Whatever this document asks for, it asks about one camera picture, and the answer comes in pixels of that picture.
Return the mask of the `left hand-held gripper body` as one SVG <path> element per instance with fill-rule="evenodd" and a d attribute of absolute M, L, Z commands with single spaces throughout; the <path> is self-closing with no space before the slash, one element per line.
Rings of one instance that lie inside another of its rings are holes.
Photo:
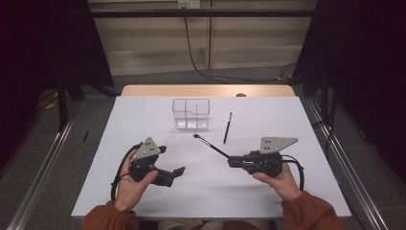
<path fill-rule="evenodd" d="M 153 181 L 153 184 L 170 187 L 175 178 L 173 172 L 160 170 L 155 166 L 161 154 L 156 143 L 148 137 L 144 142 L 138 145 L 136 149 L 136 153 L 132 157 L 130 164 L 130 176 L 132 179 L 139 182 L 143 180 L 148 173 L 157 171 L 158 175 Z"/>

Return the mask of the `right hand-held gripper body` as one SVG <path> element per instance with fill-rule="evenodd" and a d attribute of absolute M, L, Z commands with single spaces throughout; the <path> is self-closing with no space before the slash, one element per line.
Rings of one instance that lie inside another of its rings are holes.
<path fill-rule="evenodd" d="M 276 177 L 282 172 L 280 151 L 297 142 L 297 138 L 262 137 L 259 150 L 243 156 L 242 168 L 249 174 L 265 173 L 270 177 Z"/>

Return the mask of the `black brush with silver ferrule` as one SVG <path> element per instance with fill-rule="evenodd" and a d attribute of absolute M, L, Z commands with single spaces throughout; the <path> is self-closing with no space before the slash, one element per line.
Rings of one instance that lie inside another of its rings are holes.
<path fill-rule="evenodd" d="M 203 137 L 201 137 L 199 134 L 195 133 L 193 135 L 193 138 L 199 140 L 200 142 L 202 142 L 203 144 L 207 145 L 208 147 L 210 147 L 211 149 L 217 151 L 218 153 L 220 153 L 221 155 L 223 155 L 224 157 L 226 157 L 227 159 L 230 158 L 230 156 L 225 153 L 224 151 L 222 151 L 221 149 L 217 148 L 216 146 L 212 145 L 210 142 L 208 142 L 206 139 L 204 139 Z"/>

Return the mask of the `thin black makeup brush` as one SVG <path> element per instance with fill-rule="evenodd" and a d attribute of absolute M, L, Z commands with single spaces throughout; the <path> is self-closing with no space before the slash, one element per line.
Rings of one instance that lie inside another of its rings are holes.
<path fill-rule="evenodd" d="M 223 144 L 226 144 L 226 142 L 227 142 L 227 138 L 228 138 L 228 133 L 229 133 L 229 129 L 230 129 L 230 124 L 231 124 L 232 117 L 233 117 L 233 113 L 230 112 L 230 113 L 229 113 L 229 118 L 228 118 L 228 121 L 227 121 L 227 126 L 226 126 L 226 128 L 225 128 L 224 137 L 223 137 Z"/>

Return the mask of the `clear plastic organizer box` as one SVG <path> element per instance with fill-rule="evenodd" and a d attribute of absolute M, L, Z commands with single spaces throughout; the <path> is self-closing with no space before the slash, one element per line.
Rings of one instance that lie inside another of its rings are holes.
<path fill-rule="evenodd" d="M 177 129 L 208 129 L 209 99 L 174 99 L 172 114 Z"/>

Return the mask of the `person's right hand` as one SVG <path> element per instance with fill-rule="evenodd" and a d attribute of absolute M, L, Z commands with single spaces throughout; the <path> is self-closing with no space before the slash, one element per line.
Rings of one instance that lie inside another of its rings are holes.
<path fill-rule="evenodd" d="M 290 167 L 286 163 L 282 164 L 282 172 L 275 178 L 263 172 L 255 172 L 253 177 L 272 187 L 283 201 L 292 201 L 302 194 Z"/>

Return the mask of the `person's left hand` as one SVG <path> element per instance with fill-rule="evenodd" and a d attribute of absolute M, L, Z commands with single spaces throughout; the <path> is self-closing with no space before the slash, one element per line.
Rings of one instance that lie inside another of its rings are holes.
<path fill-rule="evenodd" d="M 149 172 L 143 180 L 137 182 L 129 175 L 132 157 L 135 155 L 134 149 L 125 159 L 123 167 L 119 173 L 119 184 L 114 206 L 117 210 L 129 213 L 140 201 L 144 191 L 158 175 L 157 171 Z"/>

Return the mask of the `white table cover sheet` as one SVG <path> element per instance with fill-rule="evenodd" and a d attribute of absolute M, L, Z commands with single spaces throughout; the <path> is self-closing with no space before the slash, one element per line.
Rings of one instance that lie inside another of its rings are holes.
<path fill-rule="evenodd" d="M 110 198 L 117 169 L 134 145 L 152 138 L 167 147 L 156 162 L 172 171 L 185 167 L 170 187 L 151 185 L 135 211 L 140 219 L 272 219 L 282 214 L 281 200 L 269 186 L 193 138 L 195 133 L 228 155 L 258 150 L 262 137 L 290 137 L 283 150 L 304 168 L 304 188 L 329 202 L 340 217 L 350 215 L 332 170 L 297 97 L 212 97 L 209 128 L 177 129 L 171 97 L 117 98 L 72 215 L 84 217 Z M 233 113 L 226 144 L 223 137 Z"/>

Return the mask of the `black curtain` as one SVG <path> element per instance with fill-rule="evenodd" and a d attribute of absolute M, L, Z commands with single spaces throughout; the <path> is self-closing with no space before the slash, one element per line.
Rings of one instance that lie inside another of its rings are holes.
<path fill-rule="evenodd" d="M 113 84 L 88 0 L 0 0 L 0 169 L 60 79 Z"/>
<path fill-rule="evenodd" d="M 317 0 L 293 79 L 328 82 L 406 183 L 406 0 Z"/>

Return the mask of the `aluminium floor rail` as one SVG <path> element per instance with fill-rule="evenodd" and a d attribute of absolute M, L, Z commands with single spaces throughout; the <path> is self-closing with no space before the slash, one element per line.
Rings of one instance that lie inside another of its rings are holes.
<path fill-rule="evenodd" d="M 331 151 L 336 158 L 346 180 L 351 187 L 352 192 L 363 210 L 364 215 L 368 219 L 370 226 L 373 230 L 389 230 L 377 206 L 375 205 L 375 202 L 347 157 L 341 143 L 339 142 L 339 139 L 333 132 L 333 128 L 327 123 L 327 118 L 323 117 L 321 107 L 314 99 L 308 100 L 307 104 L 316 120 L 314 126 L 319 128 L 326 138 L 326 157 L 328 157 L 328 152 Z"/>
<path fill-rule="evenodd" d="M 30 187 L 21 199 L 7 230 L 24 230 L 26 224 L 33 212 L 42 190 L 48 180 L 52 168 L 58 158 L 60 151 L 63 149 L 66 138 L 69 135 L 73 122 L 75 121 L 81 107 L 81 102 L 73 102 L 68 107 L 68 116 L 66 121 L 61 122 L 61 126 L 55 133 L 55 139 L 52 145 L 47 149 L 47 154 L 41 161 L 40 168 L 34 172 L 30 171 L 33 181 Z"/>

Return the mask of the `black metal stand post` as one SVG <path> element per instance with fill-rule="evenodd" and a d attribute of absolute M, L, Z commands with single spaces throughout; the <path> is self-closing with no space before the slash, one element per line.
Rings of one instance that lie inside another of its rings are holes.
<path fill-rule="evenodd" d="M 58 78 L 57 82 L 57 101 L 59 109 L 59 131 L 62 131 L 68 122 L 68 110 L 66 102 L 66 90 L 63 77 Z"/>
<path fill-rule="evenodd" d="M 328 73 L 327 68 L 323 69 L 323 82 L 321 87 L 321 111 L 323 120 L 328 118 Z"/>

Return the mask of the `black horizontal frame bar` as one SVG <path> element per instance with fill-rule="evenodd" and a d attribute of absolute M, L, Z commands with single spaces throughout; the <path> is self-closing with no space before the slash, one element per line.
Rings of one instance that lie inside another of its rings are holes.
<path fill-rule="evenodd" d="M 97 18 L 131 17 L 312 17 L 313 10 L 125 10 L 91 11 Z"/>

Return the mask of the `white wall outlet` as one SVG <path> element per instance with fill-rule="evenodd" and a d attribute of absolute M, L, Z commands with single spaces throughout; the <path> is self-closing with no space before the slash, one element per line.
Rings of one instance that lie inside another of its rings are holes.
<path fill-rule="evenodd" d="M 178 8 L 181 10 L 199 10 L 200 0 L 177 0 Z"/>

